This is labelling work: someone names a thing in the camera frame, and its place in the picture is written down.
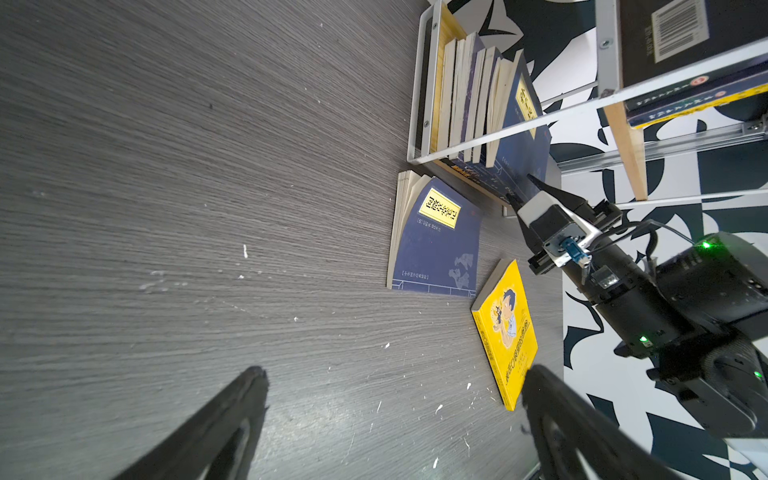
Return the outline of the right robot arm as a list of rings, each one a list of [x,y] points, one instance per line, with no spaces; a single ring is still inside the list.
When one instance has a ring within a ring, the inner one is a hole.
[[[619,336],[617,356],[650,359],[647,375],[709,433],[767,436],[767,258],[739,236],[690,240],[654,260],[662,224],[627,221],[608,201],[532,180],[510,197],[531,270],[561,269]]]

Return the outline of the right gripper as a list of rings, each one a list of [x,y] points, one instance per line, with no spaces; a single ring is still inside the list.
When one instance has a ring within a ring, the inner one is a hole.
[[[579,292],[620,337],[614,352],[622,357],[647,358],[661,349],[684,342],[696,333],[696,327],[680,314],[661,294],[656,282],[652,254],[658,245],[655,220],[627,221],[613,204],[602,201],[591,207],[583,197],[548,185],[532,174],[527,178],[571,211],[587,214],[599,231],[586,247],[590,265],[582,270],[570,261],[564,273]],[[646,267],[641,268],[618,242],[634,234],[649,235]]]

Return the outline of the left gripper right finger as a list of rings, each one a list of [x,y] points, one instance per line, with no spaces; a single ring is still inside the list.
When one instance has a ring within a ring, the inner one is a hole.
[[[527,372],[522,399],[545,479],[586,479],[583,462],[601,479],[678,477],[545,366]]]

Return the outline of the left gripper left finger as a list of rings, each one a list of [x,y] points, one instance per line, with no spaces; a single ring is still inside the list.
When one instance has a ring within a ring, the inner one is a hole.
[[[267,372],[251,366],[119,479],[246,479],[267,412]]]

